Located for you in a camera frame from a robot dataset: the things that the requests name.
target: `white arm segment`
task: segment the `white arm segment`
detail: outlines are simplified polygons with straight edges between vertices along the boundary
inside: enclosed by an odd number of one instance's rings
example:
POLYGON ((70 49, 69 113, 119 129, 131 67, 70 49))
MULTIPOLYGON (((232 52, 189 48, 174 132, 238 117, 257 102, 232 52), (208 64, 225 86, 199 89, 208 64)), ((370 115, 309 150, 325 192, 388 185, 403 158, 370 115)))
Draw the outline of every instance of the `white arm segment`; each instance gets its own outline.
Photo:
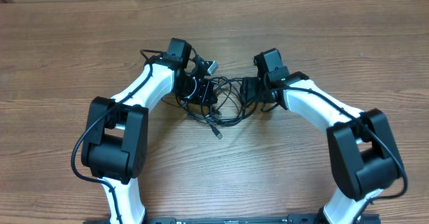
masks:
MULTIPOLYGON (((137 178, 132 178, 128 184, 121 184, 119 180, 104 177, 103 180, 111 183, 115 188, 116 197, 118 200, 119 213, 122 218, 122 223, 141 224, 145 216, 145 207, 141 203, 139 194, 139 182, 137 178)), ((119 224, 116 219, 115 204, 113 202, 112 193, 109 192, 109 187, 102 184, 109 202, 110 207, 110 224, 119 224)))
MULTIPOLYGON (((174 71, 170 70, 167 66, 162 66, 159 64, 152 64, 154 71, 152 76, 146 82, 144 87, 137 91, 132 98, 128 99, 124 104, 133 106, 141 105, 142 107, 147 107, 149 112, 155 107, 156 103, 160 99, 170 93, 173 90, 174 86, 174 71)), ((149 65, 146 65, 143 73, 135 79, 133 83, 129 85, 124 91, 119 94, 116 94, 112 97, 116 102, 124 99, 128 93, 134 90, 140 83, 142 83, 147 75, 149 74, 149 65)))
MULTIPOLYGON (((359 117, 359 114, 363 112, 360 109, 350 107, 336 100, 326 92, 320 90, 320 88, 318 88, 312 80, 300 80, 294 84, 291 84, 290 87, 312 89, 313 91, 321 93, 336 105, 342 107, 345 111, 355 117, 359 117)), ((333 126, 337 122, 345 123, 350 121, 348 117, 342 115, 326 101, 314 94, 305 93, 302 91, 285 90, 284 98, 286 107, 291 112, 303 116, 305 119, 309 120, 309 122, 313 123, 313 125, 319 128, 319 130, 323 133, 326 132, 326 128, 333 126)))
MULTIPOLYGON (((142 107, 147 107, 149 112, 155 107, 156 103, 160 99, 170 93, 174 86, 174 71, 170 70, 167 66, 162 66, 159 64, 152 64, 153 72, 152 76, 146 82, 146 84, 137 91, 132 98, 124 102, 126 105, 141 105, 142 107)), ((140 83, 142 83, 147 75, 149 74, 149 65, 146 65, 143 73, 133 82, 129 87, 127 87, 121 93, 112 97, 116 102, 122 100, 128 95, 129 92, 134 90, 140 83)), ((116 125, 117 129, 125 129, 123 125, 116 125)), ((123 224, 141 224, 145 215, 145 207, 141 203, 140 194, 139 194, 139 182, 137 178, 132 178, 128 184, 121 184, 118 180, 113 180, 110 178, 103 178, 110 182, 115 188, 119 213, 122 218, 123 224)), ((110 223, 119 224, 115 212, 115 204, 113 202, 112 193, 109 192, 109 188, 104 184, 103 188, 107 195, 107 200, 109 201, 109 207, 111 212, 110 223)))
MULTIPOLYGON (((339 107, 342 107, 345 111, 350 113, 355 117, 359 117, 359 114, 363 112, 362 110, 350 107, 332 96, 328 95, 326 92, 320 90, 312 80, 300 80, 290 85, 291 87, 299 87, 304 89, 312 89, 318 93, 323 94, 325 97, 329 98, 339 107)), ((337 122, 348 122, 350 119, 345 115, 339 113, 334 107, 329 105, 320 97, 306 93, 302 91, 295 90, 285 90, 284 91, 284 100, 286 102, 286 107, 295 113, 303 116, 309 122, 313 123, 320 131, 326 133, 326 128, 333 126, 337 122)), ((358 139, 356 144, 361 143, 362 140, 358 139)), ((326 219, 331 224, 350 224, 355 218, 355 215, 359 212, 363 204, 368 198, 376 197, 381 193, 381 189, 374 190, 368 193, 364 199, 360 201, 355 201, 353 199, 347 198, 339 188, 335 190, 334 196, 323 208, 323 213, 326 219)))

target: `wood grain surface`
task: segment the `wood grain surface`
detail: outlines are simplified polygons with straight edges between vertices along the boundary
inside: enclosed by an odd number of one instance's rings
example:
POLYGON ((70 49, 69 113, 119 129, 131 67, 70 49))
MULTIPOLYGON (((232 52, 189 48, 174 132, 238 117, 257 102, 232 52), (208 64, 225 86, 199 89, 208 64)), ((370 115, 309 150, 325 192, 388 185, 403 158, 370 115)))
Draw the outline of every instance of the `wood grain surface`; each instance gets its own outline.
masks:
MULTIPOLYGON (((139 49, 171 37, 227 77, 255 76, 252 57, 276 47, 291 72, 384 111, 410 189, 367 212, 429 222, 429 0, 151 0, 0 5, 0 223, 109 216, 101 186, 73 175, 72 148, 90 101, 122 91, 139 49)), ((156 106, 139 177, 150 217, 313 213, 332 196, 326 137, 300 116, 278 108, 220 130, 156 106)))

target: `black plastic housing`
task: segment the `black plastic housing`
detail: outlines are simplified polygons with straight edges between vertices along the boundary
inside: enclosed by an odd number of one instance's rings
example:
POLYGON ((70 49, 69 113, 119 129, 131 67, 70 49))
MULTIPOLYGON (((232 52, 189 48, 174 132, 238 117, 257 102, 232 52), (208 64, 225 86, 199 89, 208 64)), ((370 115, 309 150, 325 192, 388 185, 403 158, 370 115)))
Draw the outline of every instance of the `black plastic housing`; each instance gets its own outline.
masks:
MULTIPOLYGON (((397 149, 387 117, 378 109, 365 112, 360 117, 394 157, 404 166, 397 149)), ((326 129, 332 175, 341 192, 359 201, 378 188, 388 188, 401 177, 389 154, 371 139, 354 121, 336 123, 326 129), (360 152, 356 139, 372 142, 372 148, 360 152)))
POLYGON ((258 77, 263 80, 265 74, 267 74, 269 84, 289 76, 288 67, 283 65, 280 52, 275 48, 261 52, 254 56, 253 60, 257 66, 258 77))
POLYGON ((193 97, 187 99, 188 103, 210 106, 217 103, 217 96, 213 90, 215 87, 208 79, 200 78, 193 97))
MULTIPOLYGON (((86 128, 115 104, 114 100, 96 97, 89 107, 86 128)), ((137 178, 147 153, 148 109, 139 105, 120 105, 99 121, 84 139, 81 161, 94 177, 104 176, 127 184, 137 178), (123 137, 105 134, 105 128, 125 125, 123 137)))
POLYGON ((279 101, 279 93, 272 92, 266 94, 258 93, 264 91, 264 86, 259 77, 244 77, 243 83, 240 86, 241 100, 248 101, 261 101, 264 103, 275 103, 279 101))
POLYGON ((185 40, 172 38, 168 46, 167 54, 163 55, 162 61, 171 62, 172 68, 188 67, 188 61, 192 46, 185 40))

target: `robotic arm link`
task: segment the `robotic arm link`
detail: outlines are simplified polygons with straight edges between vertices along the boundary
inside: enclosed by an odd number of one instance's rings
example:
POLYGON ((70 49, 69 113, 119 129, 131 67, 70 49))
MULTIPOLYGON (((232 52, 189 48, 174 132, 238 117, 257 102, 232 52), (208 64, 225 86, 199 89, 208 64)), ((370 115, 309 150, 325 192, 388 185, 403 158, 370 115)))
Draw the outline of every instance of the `robotic arm link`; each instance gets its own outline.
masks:
MULTIPOLYGON (((173 92, 176 99, 210 109, 217 103, 212 80, 204 78, 214 73, 217 63, 203 60, 195 50, 195 57, 190 58, 191 50, 194 49, 190 44, 175 38, 167 52, 142 50, 146 59, 143 73, 123 92, 111 99, 96 97, 90 104, 86 131, 73 151, 72 169, 79 178, 103 184, 111 209, 111 218, 104 223, 151 222, 140 201, 137 177, 147 154, 147 117, 158 101, 173 92), (148 58, 144 52, 159 55, 148 58), (189 60, 196 65, 190 74, 184 72, 189 60), (122 138, 105 134, 105 128, 115 127, 124 130, 122 138), (74 165, 83 140, 82 164, 97 178, 82 176, 74 165)), ((276 49, 256 55, 254 64, 258 67, 257 77, 243 78, 240 87, 238 97, 242 105, 250 101, 276 103, 309 120, 326 132, 328 138, 331 170, 338 188, 318 215, 302 220, 309 221, 305 223, 380 223, 378 216, 362 215, 365 207, 376 199, 399 197, 405 193, 408 183, 385 115, 378 109, 364 112, 336 100, 301 72, 289 74, 276 49), (372 142, 372 148, 360 152, 357 144, 361 142, 372 142), (377 197, 401 177, 404 178, 401 193, 377 197)), ((279 219, 283 221, 279 223, 288 219, 292 222, 296 217, 290 215, 279 219)), ((257 222, 276 223, 270 218, 257 222)), ((204 221, 188 220, 188 223, 204 221)))

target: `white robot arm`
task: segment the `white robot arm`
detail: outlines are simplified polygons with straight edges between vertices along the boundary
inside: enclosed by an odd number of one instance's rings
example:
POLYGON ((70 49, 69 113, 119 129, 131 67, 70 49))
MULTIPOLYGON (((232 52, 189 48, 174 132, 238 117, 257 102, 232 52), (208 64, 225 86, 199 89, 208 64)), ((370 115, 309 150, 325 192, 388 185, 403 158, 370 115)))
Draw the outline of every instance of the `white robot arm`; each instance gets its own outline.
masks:
MULTIPOLYGON (((123 92, 112 97, 112 101, 121 103, 121 111, 117 115, 118 117, 113 115, 106 119, 103 125, 109 126, 110 128, 116 127, 124 129, 125 134, 123 141, 111 140, 110 137, 105 137, 104 130, 101 131, 103 126, 101 126, 98 131, 97 127, 95 127, 96 130, 93 130, 97 132, 98 136, 90 136, 88 139, 85 139, 85 144, 82 149, 82 163, 91 168, 93 176, 110 183, 115 189, 115 193, 113 194, 117 197, 117 208, 115 208, 115 200, 111 193, 111 188, 103 185, 111 210, 111 218, 109 219, 109 223, 111 224, 140 224, 146 220, 145 207, 140 201, 137 181, 137 176, 141 172, 141 166, 144 163, 145 149, 136 148, 137 155, 140 155, 142 160, 138 158, 137 161, 135 161, 135 154, 127 148, 124 148, 124 146, 129 143, 129 136, 133 134, 133 131, 139 133, 143 132, 143 135, 145 133, 147 134, 147 114, 150 113, 164 95, 175 92, 176 94, 191 99, 192 96, 199 91, 196 78, 198 82, 200 82, 204 78, 204 75, 212 74, 212 72, 208 72, 210 69, 215 69, 217 67, 217 65, 214 67, 214 64, 211 64, 206 66, 206 68, 200 69, 200 72, 193 72, 194 74, 192 76, 188 76, 183 71, 183 63, 185 61, 187 62, 189 59, 189 53, 190 45, 185 41, 172 39, 168 52, 164 52, 164 54, 161 54, 155 60, 151 61, 147 59, 150 65, 147 64, 145 66, 143 73, 123 92), (170 63, 165 63, 166 61, 163 61, 163 57, 168 58, 167 62, 170 63), (129 98, 129 93, 137 88, 139 88, 139 90, 129 98), (114 151, 111 147, 113 145, 117 146, 117 149, 114 151), (101 151, 101 146, 105 146, 105 150, 101 151), (121 154, 123 155, 124 152, 125 156, 127 156, 126 158, 128 158, 128 160, 125 161, 126 164, 112 164, 105 160, 106 157, 116 157, 121 154), (101 157, 92 157, 98 155, 104 155, 104 158, 100 160, 101 157), (129 162, 136 162, 136 164, 130 165, 129 162)), ((322 218, 332 224, 352 223, 355 217, 361 214, 361 210, 365 208, 368 200, 379 195, 384 188, 387 188, 396 178, 401 176, 401 173, 398 173, 394 163, 388 159, 388 157, 392 156, 388 156, 384 154, 384 152, 379 154, 381 151, 380 149, 376 152, 363 154, 361 157, 356 145, 361 142, 368 142, 370 139, 363 134, 362 129, 356 126, 353 121, 358 118, 362 119, 362 121, 368 122, 367 124, 371 125, 377 133, 381 133, 382 130, 378 125, 385 125, 387 120, 384 122, 384 115, 378 112, 365 113, 360 109, 350 107, 336 100, 320 90, 312 80, 308 79, 308 77, 300 72, 297 72, 299 74, 289 75, 286 67, 285 69, 280 65, 275 66, 275 64, 277 64, 275 62, 277 55, 273 56, 273 54, 278 54, 278 51, 274 49, 268 52, 262 52, 255 57, 259 72, 265 71, 265 73, 258 73, 260 76, 258 81, 263 81, 266 88, 276 90, 269 91, 269 98, 275 99, 275 102, 280 103, 283 108, 303 116, 320 131, 326 132, 328 136, 332 174, 339 187, 334 192, 331 200, 324 206, 322 218), (316 93, 324 96, 330 103, 316 93), (349 116, 342 114, 337 108, 333 107, 332 104, 346 111, 349 116), (368 180, 368 175, 373 174, 373 171, 388 172, 388 174, 382 174, 382 180, 380 181, 368 180)), ((95 110, 97 104, 102 105, 99 111, 103 109, 103 111, 106 111, 105 109, 114 105, 114 103, 107 100, 103 101, 91 103, 87 129, 90 123, 94 121, 91 121, 91 111, 97 112, 97 110, 95 110)), ((389 133, 390 128, 388 128, 388 125, 387 130, 385 130, 384 126, 383 133, 389 133)), ((146 145, 144 139, 141 139, 141 134, 134 136, 138 139, 136 143, 137 146, 146 145)), ((400 160, 394 140, 393 143, 390 144, 390 147, 393 148, 391 151, 393 155, 400 160)))

